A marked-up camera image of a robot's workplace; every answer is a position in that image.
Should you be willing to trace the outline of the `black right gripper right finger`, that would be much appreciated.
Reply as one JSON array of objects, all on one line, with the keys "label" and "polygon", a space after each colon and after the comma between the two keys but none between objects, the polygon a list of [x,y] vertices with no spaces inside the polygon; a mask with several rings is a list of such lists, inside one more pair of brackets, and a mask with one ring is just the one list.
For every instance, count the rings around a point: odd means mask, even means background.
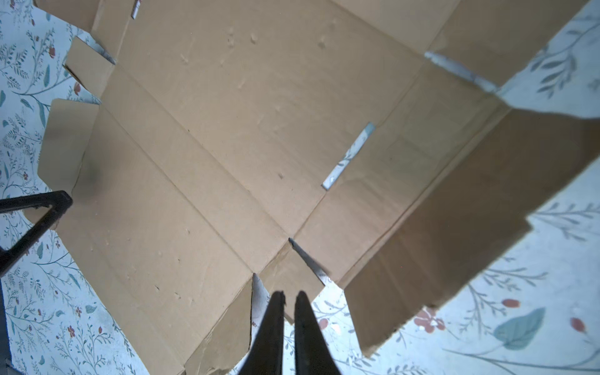
[{"label": "black right gripper right finger", "polygon": [[295,301],[295,370],[301,375],[340,375],[306,292]]}]

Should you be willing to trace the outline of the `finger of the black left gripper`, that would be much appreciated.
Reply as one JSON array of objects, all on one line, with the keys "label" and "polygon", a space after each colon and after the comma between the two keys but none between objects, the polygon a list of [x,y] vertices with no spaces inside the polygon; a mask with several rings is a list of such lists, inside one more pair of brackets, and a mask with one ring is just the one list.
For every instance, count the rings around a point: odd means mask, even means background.
[{"label": "finger of the black left gripper", "polygon": [[65,191],[45,192],[1,200],[1,214],[23,209],[47,208],[48,211],[9,249],[1,248],[1,276],[29,250],[73,205]]}]

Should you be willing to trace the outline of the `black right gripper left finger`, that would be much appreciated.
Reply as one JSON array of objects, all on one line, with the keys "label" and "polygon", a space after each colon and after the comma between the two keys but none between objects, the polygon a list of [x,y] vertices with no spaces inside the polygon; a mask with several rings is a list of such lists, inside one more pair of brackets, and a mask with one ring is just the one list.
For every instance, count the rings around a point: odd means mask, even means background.
[{"label": "black right gripper left finger", "polygon": [[274,292],[262,319],[256,340],[239,374],[281,375],[284,341],[284,292]]}]

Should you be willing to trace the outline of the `brown cardboard box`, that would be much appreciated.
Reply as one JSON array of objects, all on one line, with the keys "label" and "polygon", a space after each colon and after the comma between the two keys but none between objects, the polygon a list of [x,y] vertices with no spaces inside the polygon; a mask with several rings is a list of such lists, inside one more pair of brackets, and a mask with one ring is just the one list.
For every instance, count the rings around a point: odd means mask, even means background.
[{"label": "brown cardboard box", "polygon": [[57,231],[151,374],[226,373],[253,274],[294,299],[344,289],[369,355],[531,229],[599,152],[596,123],[515,110],[494,84],[582,1],[39,1],[87,31],[39,177]]}]

